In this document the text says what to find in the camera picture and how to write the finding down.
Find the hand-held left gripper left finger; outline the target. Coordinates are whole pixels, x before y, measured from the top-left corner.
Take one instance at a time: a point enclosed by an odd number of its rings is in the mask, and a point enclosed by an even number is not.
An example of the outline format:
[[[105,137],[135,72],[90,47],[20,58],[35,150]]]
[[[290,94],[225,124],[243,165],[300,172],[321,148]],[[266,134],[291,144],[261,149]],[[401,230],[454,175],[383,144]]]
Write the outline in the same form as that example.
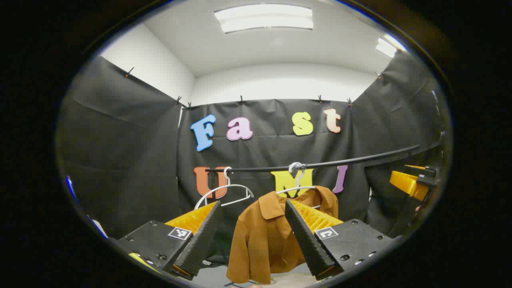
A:
[[[158,273],[192,280],[208,257],[222,211],[215,201],[167,223],[151,220],[113,242]]]

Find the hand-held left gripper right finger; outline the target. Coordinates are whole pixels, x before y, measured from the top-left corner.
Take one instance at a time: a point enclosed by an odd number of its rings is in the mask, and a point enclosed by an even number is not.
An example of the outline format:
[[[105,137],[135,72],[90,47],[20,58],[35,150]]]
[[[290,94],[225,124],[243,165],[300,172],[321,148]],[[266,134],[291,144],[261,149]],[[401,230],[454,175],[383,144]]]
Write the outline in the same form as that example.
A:
[[[293,199],[286,201],[285,217],[317,280],[362,266],[396,243],[362,220],[341,221]]]

